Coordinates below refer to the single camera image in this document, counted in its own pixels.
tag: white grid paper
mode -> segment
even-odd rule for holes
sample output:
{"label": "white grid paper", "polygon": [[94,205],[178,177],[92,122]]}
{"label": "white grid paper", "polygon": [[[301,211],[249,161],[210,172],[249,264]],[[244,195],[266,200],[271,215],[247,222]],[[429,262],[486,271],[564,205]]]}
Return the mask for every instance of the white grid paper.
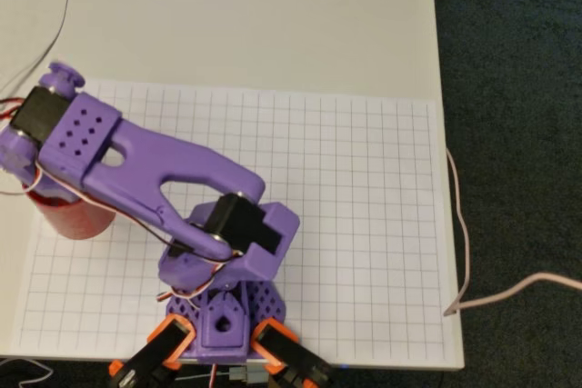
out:
{"label": "white grid paper", "polygon": [[[89,81],[130,121],[260,174],[301,226],[276,276],[286,324],[331,363],[453,366],[435,108],[425,101]],[[167,184],[187,216],[212,189]],[[128,357],[164,318],[163,246],[117,218],[86,241],[36,214],[15,353]]]}

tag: cable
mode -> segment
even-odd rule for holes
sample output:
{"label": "cable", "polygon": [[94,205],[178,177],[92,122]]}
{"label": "cable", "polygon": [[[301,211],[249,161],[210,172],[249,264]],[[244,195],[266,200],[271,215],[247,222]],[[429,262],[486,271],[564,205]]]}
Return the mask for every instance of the cable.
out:
{"label": "cable", "polygon": [[39,383],[42,381],[45,381],[46,379],[48,379],[49,377],[51,377],[53,375],[53,373],[55,372],[52,368],[47,367],[46,365],[44,365],[43,363],[40,363],[38,361],[35,361],[33,359],[26,359],[26,358],[9,358],[9,359],[4,359],[3,361],[0,361],[0,366],[5,365],[7,363],[11,363],[13,361],[26,361],[28,363],[32,363],[40,368],[42,368],[43,370],[46,370],[46,374],[42,377],[37,377],[35,379],[29,379],[27,381],[22,381],[18,383],[18,388],[24,388],[25,385],[28,385],[30,383]]}
{"label": "cable", "polygon": [[[193,379],[204,379],[205,377],[210,377],[212,374],[208,373],[208,374],[195,374],[194,376],[184,376],[184,377],[177,377],[175,378],[175,382],[182,382],[182,381],[191,381]],[[216,373],[216,377],[217,376],[229,376],[230,373],[228,372],[217,372]]]}
{"label": "cable", "polygon": [[196,257],[202,259],[203,261],[205,261],[205,262],[207,262],[209,264],[218,265],[218,266],[220,266],[222,264],[228,264],[230,261],[232,261],[233,259],[235,259],[237,257],[237,254],[236,253],[233,253],[233,255],[230,258],[225,259],[225,260],[212,259],[212,258],[208,258],[206,256],[203,256],[201,254],[197,254],[192,247],[187,246],[185,244],[180,244],[180,245],[173,244],[172,242],[167,241],[162,235],[158,234],[156,231],[154,231],[147,224],[143,223],[141,220],[135,218],[134,216],[132,216],[132,215],[130,215],[130,214],[128,214],[128,213],[126,213],[126,212],[118,209],[118,208],[115,208],[111,204],[106,204],[104,202],[101,202],[99,200],[96,200],[95,198],[91,197],[89,194],[83,193],[82,191],[77,190],[71,184],[68,184],[67,182],[63,181],[62,179],[56,177],[53,174],[50,174],[49,172],[46,171],[46,169],[43,168],[43,166],[38,161],[35,162],[35,165],[36,165],[36,168],[38,168],[39,170],[43,171],[43,173],[46,174],[48,177],[50,177],[55,182],[57,182],[59,185],[63,186],[67,190],[69,190],[71,193],[75,194],[77,197],[85,200],[88,204],[93,204],[93,205],[98,206],[100,208],[106,209],[107,211],[111,211],[112,213],[116,213],[116,214],[122,215],[127,220],[130,220],[131,222],[134,222],[138,226],[144,228],[148,233],[150,233],[151,235],[153,235],[162,244],[165,244],[165,245],[167,245],[169,247],[177,247],[180,250],[183,250],[183,251],[185,251],[185,252],[187,252],[189,254],[192,254],[193,256],[196,256]]}
{"label": "cable", "polygon": [[208,382],[208,388],[212,388],[213,386],[215,386],[216,370],[217,369],[218,369],[218,367],[216,366],[216,364],[213,364],[212,370],[210,371],[210,381]]}
{"label": "cable", "polygon": [[453,172],[453,181],[455,184],[455,205],[456,205],[456,210],[457,210],[457,217],[458,217],[458,221],[461,224],[461,228],[463,229],[463,237],[465,239],[465,281],[463,282],[463,286],[461,287],[461,290],[459,291],[459,293],[458,293],[457,297],[455,298],[455,300],[453,301],[453,303],[451,303],[448,306],[448,308],[445,310],[444,316],[452,315],[456,311],[460,311],[463,309],[474,308],[477,306],[482,306],[484,304],[500,302],[502,300],[507,299],[508,297],[511,297],[514,294],[519,293],[524,288],[528,287],[531,284],[534,284],[535,282],[548,281],[548,282],[561,284],[561,285],[568,286],[568,287],[574,288],[576,290],[582,291],[582,282],[567,278],[565,276],[561,276],[559,274],[539,272],[539,273],[534,273],[534,274],[529,275],[528,277],[526,277],[525,279],[522,279],[520,282],[518,282],[517,284],[515,284],[511,288],[509,288],[501,293],[489,295],[488,297],[482,297],[480,299],[469,300],[467,302],[461,302],[461,299],[463,298],[463,294],[465,294],[465,291],[467,290],[467,287],[469,286],[469,279],[470,279],[469,234],[468,234],[468,230],[467,230],[467,225],[465,224],[465,220],[463,218],[463,214],[461,213],[461,192],[460,192],[460,188],[459,188],[457,168],[455,166],[455,161],[453,160],[453,155],[449,152],[448,149],[447,149],[447,158],[448,158],[448,162],[451,166],[451,170]]}
{"label": "cable", "polygon": [[465,218],[463,218],[463,212],[461,211],[461,189],[458,183],[457,167],[455,166],[455,160],[453,159],[453,155],[450,153],[448,148],[447,148],[447,159],[448,163],[451,166],[451,171],[453,172],[453,182],[455,184],[455,210],[457,211],[457,219],[458,222],[461,224],[461,229],[463,230],[463,238],[465,239],[465,281],[463,281],[463,286],[461,286],[461,289],[458,292],[455,300],[453,300],[453,302],[445,310],[445,315],[450,315],[452,313],[455,313],[455,310],[453,308],[457,307],[469,286],[469,281],[471,279],[471,255],[469,252],[469,231],[467,230],[467,224],[465,223]]}
{"label": "cable", "polygon": [[63,18],[61,19],[61,23],[58,26],[58,29],[56,31],[55,36],[53,37],[53,39],[51,40],[51,42],[49,43],[49,45],[46,47],[46,49],[35,59],[33,59],[33,61],[26,65],[25,67],[23,67],[21,70],[19,70],[14,76],[12,76],[8,82],[6,82],[2,88],[0,88],[0,94],[16,79],[18,78],[18,76],[20,76],[22,73],[25,73],[25,75],[20,78],[20,80],[16,83],[16,85],[12,88],[12,90],[10,91],[10,93],[8,93],[9,95],[13,95],[21,86],[22,84],[26,81],[26,79],[28,79],[28,77],[30,76],[31,73],[34,72],[34,70],[40,65],[40,63],[43,62],[43,60],[46,58],[46,56],[48,55],[48,53],[51,51],[51,49],[53,48],[53,46],[56,43],[56,40],[58,40],[58,37],[61,35],[61,31],[63,30],[63,26],[65,25],[65,18],[66,18],[66,12],[68,10],[69,7],[69,0],[65,0],[65,7],[63,8]]}
{"label": "cable", "polygon": [[36,174],[35,174],[35,179],[33,180],[33,182],[28,185],[24,190],[22,191],[0,191],[0,195],[23,195],[26,193],[30,193],[31,191],[33,191],[36,186],[40,183],[40,180],[43,178],[43,170],[37,168],[36,169]]}

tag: clamp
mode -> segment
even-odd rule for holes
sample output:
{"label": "clamp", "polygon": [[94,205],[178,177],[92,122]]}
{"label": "clamp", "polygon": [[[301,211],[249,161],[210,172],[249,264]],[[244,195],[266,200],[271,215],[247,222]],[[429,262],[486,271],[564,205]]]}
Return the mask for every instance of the clamp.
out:
{"label": "clamp", "polygon": [[178,374],[177,361],[196,338],[194,326],[184,317],[168,315],[147,337],[147,345],[127,363],[113,361],[109,365],[108,388],[163,388]]}
{"label": "clamp", "polygon": [[265,369],[280,388],[326,388],[333,367],[301,344],[290,329],[274,318],[253,331],[251,347],[268,360]]}

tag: white cable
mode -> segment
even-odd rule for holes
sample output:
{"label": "white cable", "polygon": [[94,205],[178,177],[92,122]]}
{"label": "white cable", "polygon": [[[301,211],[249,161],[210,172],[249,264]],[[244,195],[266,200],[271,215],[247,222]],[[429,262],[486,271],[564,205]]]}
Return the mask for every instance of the white cable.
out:
{"label": "white cable", "polygon": [[23,195],[26,193],[30,193],[31,191],[33,191],[36,186],[40,183],[40,180],[43,178],[43,171],[41,169],[37,169],[37,174],[35,176],[35,180],[28,185],[24,190],[22,191],[0,191],[0,195]]}
{"label": "white cable", "polygon": [[463,214],[461,213],[461,190],[459,188],[457,167],[455,166],[455,161],[453,160],[453,155],[448,151],[448,149],[447,149],[447,158],[448,158],[448,162],[450,163],[451,170],[453,172],[453,181],[455,184],[455,205],[456,205],[456,210],[457,210],[457,218],[461,224],[461,228],[463,229],[463,237],[465,239],[465,281],[463,282],[463,286],[461,287],[461,290],[459,291],[459,293],[458,293],[457,297],[455,298],[455,300],[453,301],[453,303],[451,303],[448,306],[448,308],[446,308],[446,310],[444,312],[445,316],[452,315],[456,311],[460,311],[462,309],[475,308],[477,306],[482,306],[484,304],[500,302],[502,300],[507,299],[508,297],[511,297],[514,294],[519,293],[520,291],[522,291],[524,288],[528,287],[529,285],[534,284],[535,282],[540,282],[540,281],[553,282],[556,284],[569,286],[569,287],[574,288],[576,290],[582,291],[582,282],[576,281],[574,279],[570,279],[570,278],[565,277],[565,276],[561,276],[559,274],[540,272],[540,273],[535,273],[535,274],[529,275],[528,277],[521,280],[520,282],[518,282],[517,284],[515,284],[511,288],[509,288],[501,293],[489,295],[488,297],[482,297],[480,299],[469,300],[467,302],[461,302],[461,298],[463,298],[463,294],[465,294],[465,291],[467,290],[467,288],[469,286],[469,279],[470,279],[470,267],[471,267],[470,261],[471,260],[470,260],[470,252],[469,252],[469,234],[468,234],[468,230],[467,230],[467,225],[465,224],[465,220],[463,219]]}
{"label": "white cable", "polygon": [[[50,174],[49,172],[47,172],[42,165],[40,165],[40,163],[38,161],[35,162],[36,168],[38,168],[39,171],[43,171],[44,174],[46,174],[48,177],[50,177],[52,180],[54,180],[56,183],[58,183],[59,185],[63,186],[64,188],[66,188],[67,190],[69,190],[71,193],[75,194],[77,197],[85,200],[88,204],[92,204],[94,206],[98,206],[100,208],[103,208],[107,211],[110,211],[112,213],[116,213],[119,215],[122,215],[123,217],[125,217],[127,220],[134,222],[135,224],[139,225],[140,227],[144,228],[146,231],[148,231],[151,235],[153,235],[155,238],[157,238],[161,243],[166,244],[168,246],[172,246],[172,244],[168,241],[166,241],[160,234],[158,234],[157,232],[155,232],[152,228],[150,228],[147,224],[142,223],[141,220],[135,218],[134,216],[125,213],[124,211],[121,211],[120,209],[114,208],[113,206],[110,206],[108,204],[99,202],[95,199],[92,199],[90,196],[88,196],[86,193],[83,193],[80,190],[77,190],[75,187],[73,187],[71,184],[68,184],[67,182],[59,179],[58,177]],[[194,254],[191,253],[193,256],[196,256],[200,259],[202,259],[204,262],[215,265],[216,266],[216,272],[222,268],[224,265],[228,264],[232,259],[228,260],[228,261],[224,261],[224,262],[218,262],[218,261],[212,261],[210,259],[206,259],[204,256],[201,256],[199,254]]]}
{"label": "white cable", "polygon": [[0,95],[11,83],[13,83],[14,80],[16,80],[18,78],[18,76],[20,76],[22,73],[24,73],[25,75],[16,83],[16,85],[8,93],[8,95],[13,95],[16,91],[18,91],[18,89],[22,86],[22,84],[25,82],[25,80],[28,79],[30,74],[34,72],[34,70],[40,65],[40,63],[43,62],[45,57],[48,55],[48,53],[51,51],[51,49],[55,45],[56,40],[58,40],[58,37],[61,35],[61,31],[63,30],[63,26],[65,25],[65,18],[66,18],[66,12],[68,10],[68,7],[69,7],[69,0],[65,0],[65,7],[63,8],[63,18],[61,19],[61,23],[58,26],[58,29],[56,31],[55,36],[53,37],[51,42],[48,44],[46,49],[38,57],[33,59],[28,65],[25,65],[14,76],[12,76],[10,79],[8,79],[8,82],[6,82],[2,86],[2,88],[0,88]]}
{"label": "white cable", "polygon": [[[177,377],[175,378],[176,382],[182,382],[182,381],[191,381],[193,379],[204,379],[205,377],[210,377],[211,373],[208,374],[195,374],[194,376],[184,376],[184,377]],[[216,373],[216,376],[228,376],[230,375],[230,373],[227,372],[219,372]]]}
{"label": "white cable", "polygon": [[50,367],[47,367],[43,363],[40,363],[38,361],[35,361],[34,359],[26,359],[26,358],[9,358],[9,359],[4,359],[3,361],[0,361],[0,366],[5,365],[7,363],[11,363],[13,361],[26,361],[28,363],[32,363],[32,364],[36,365],[37,367],[42,368],[43,370],[46,370],[46,374],[44,376],[42,376],[42,377],[37,377],[36,379],[29,379],[27,381],[19,382],[18,383],[18,388],[24,388],[25,385],[28,385],[30,383],[39,383],[39,382],[45,381],[46,379],[48,379],[49,377],[51,377],[53,375],[53,373],[55,372],[55,370],[53,370]]}

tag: mounting hole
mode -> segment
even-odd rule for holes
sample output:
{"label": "mounting hole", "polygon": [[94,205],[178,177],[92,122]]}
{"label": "mounting hole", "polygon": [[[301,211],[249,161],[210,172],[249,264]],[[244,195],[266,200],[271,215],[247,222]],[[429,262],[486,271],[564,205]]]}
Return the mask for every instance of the mounting hole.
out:
{"label": "mounting hole", "polygon": [[218,319],[218,321],[215,324],[215,328],[219,331],[219,332],[228,332],[230,331],[230,328],[232,327],[232,324],[230,323],[230,320],[228,320],[226,317],[220,317]]}

